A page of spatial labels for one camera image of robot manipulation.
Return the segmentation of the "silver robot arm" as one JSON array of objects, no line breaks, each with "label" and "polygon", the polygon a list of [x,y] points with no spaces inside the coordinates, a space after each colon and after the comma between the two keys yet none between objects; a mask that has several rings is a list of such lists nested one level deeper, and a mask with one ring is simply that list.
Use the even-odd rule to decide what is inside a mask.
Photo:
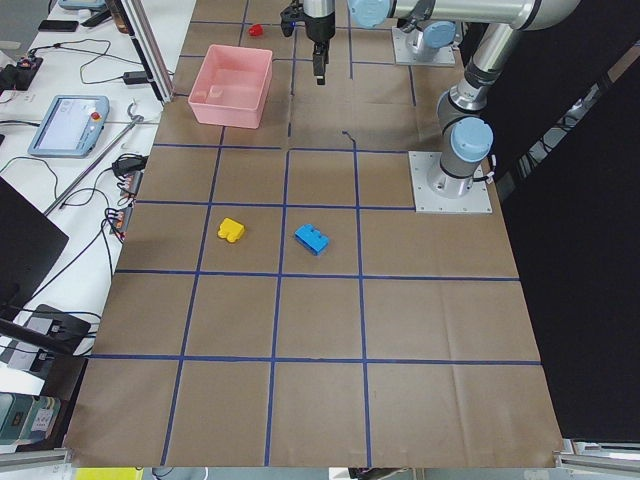
[{"label": "silver robot arm", "polygon": [[418,57],[433,56],[453,44],[456,24],[452,21],[426,21],[422,25],[405,25],[401,35],[409,52]]},{"label": "silver robot arm", "polygon": [[437,116],[444,137],[440,159],[427,173],[437,195],[457,199],[471,190],[474,173],[489,156],[493,131],[479,118],[490,88],[525,31],[557,25],[577,1],[350,1],[351,16],[372,29],[388,18],[410,33],[429,20],[484,23],[488,26],[464,76],[440,98]]}]

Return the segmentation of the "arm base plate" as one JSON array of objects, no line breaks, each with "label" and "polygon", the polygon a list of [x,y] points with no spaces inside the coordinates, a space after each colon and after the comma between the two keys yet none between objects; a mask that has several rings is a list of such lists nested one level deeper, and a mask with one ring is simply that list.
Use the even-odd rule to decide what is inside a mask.
[{"label": "arm base plate", "polygon": [[423,65],[432,67],[454,67],[453,43],[455,24],[448,21],[435,22],[424,28],[416,27],[411,32],[392,28],[395,63],[397,65]]},{"label": "arm base plate", "polygon": [[415,211],[422,214],[491,214],[485,181],[456,179],[440,165],[440,152],[409,151]]}]

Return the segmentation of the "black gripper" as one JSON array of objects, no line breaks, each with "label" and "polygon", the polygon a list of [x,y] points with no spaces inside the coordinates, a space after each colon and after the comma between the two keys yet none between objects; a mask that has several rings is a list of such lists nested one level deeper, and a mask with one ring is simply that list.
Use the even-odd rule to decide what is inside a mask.
[{"label": "black gripper", "polygon": [[315,42],[313,50],[313,73],[318,85],[326,84],[329,63],[329,42],[335,35],[335,1],[304,0],[303,21],[307,37]]}]

